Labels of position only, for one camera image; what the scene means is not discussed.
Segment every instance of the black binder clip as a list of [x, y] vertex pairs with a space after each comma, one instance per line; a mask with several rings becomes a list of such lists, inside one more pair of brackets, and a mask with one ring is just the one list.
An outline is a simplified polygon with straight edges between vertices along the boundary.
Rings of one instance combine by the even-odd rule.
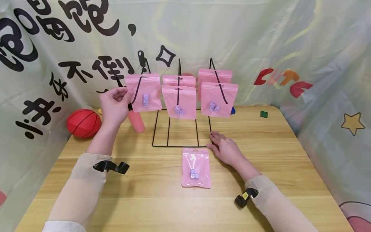
[[259, 191], [253, 188], [247, 188], [246, 191], [241, 195], [238, 195], [234, 202], [236, 205], [238, 205], [240, 208], [243, 208], [247, 205], [247, 202], [249, 199], [254, 199], [259, 194]]
[[107, 173], [109, 170], [112, 170], [124, 175], [130, 168], [130, 166], [124, 162], [121, 162], [119, 166], [117, 166], [114, 162], [110, 160], [104, 160], [95, 164], [93, 168], [97, 171], [101, 171], [104, 173]]

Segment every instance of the white sleeve cuff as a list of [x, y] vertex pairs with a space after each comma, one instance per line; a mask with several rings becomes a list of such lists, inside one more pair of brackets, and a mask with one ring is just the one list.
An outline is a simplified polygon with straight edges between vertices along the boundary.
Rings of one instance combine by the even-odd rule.
[[47, 221], [42, 232], [86, 232], [86, 230], [76, 222]]

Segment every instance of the pink zip bag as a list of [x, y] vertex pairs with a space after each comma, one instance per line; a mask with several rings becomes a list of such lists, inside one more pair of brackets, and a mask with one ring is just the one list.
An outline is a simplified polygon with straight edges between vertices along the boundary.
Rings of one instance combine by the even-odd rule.
[[195, 87], [163, 85], [162, 95], [170, 118], [196, 119]]
[[196, 78], [194, 76], [171, 76], [171, 75], [162, 76], [163, 85], [178, 86], [178, 82], [179, 86], [188, 86], [196, 88]]
[[232, 79], [231, 70], [213, 70], [201, 68], [198, 71], [198, 101], [202, 100], [201, 86], [202, 82], [216, 82], [218, 83], [218, 78], [216, 78], [215, 72], [218, 74], [220, 83], [230, 83]]
[[183, 149], [183, 187], [211, 188], [209, 151], [207, 149]]
[[203, 82], [201, 89], [201, 113], [210, 117], [229, 118], [238, 84]]
[[133, 93], [131, 104], [134, 112], [161, 110], [160, 76], [154, 74], [127, 75], [128, 91]]

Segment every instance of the person's left hand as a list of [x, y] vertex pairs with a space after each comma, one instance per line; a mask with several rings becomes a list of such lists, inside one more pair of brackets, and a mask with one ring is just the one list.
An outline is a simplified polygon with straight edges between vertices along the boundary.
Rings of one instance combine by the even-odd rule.
[[132, 93], [126, 87], [111, 89], [99, 96], [103, 125], [120, 126], [128, 116]]

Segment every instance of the wooden table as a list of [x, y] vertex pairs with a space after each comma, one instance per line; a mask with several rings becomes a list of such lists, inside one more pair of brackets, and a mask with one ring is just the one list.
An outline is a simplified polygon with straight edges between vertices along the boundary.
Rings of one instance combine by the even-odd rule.
[[[260, 117], [260, 111], [269, 113]], [[352, 231], [335, 200], [281, 112], [272, 106], [237, 107], [229, 119], [210, 118], [212, 130], [235, 140], [243, 154], [309, 218], [319, 231]], [[211, 189], [181, 186], [182, 148], [152, 147], [157, 112], [142, 113], [146, 131], [134, 133], [124, 122], [116, 138], [114, 162], [130, 165], [126, 175], [109, 172], [88, 232], [272, 231], [249, 202], [233, 201], [243, 181], [210, 154]], [[159, 112], [155, 145], [166, 145], [168, 116]], [[208, 117], [197, 115], [200, 145], [209, 143]], [[169, 145], [197, 144], [194, 121], [171, 120]], [[90, 140], [73, 136], [33, 200], [16, 231], [40, 232], [77, 158]]]

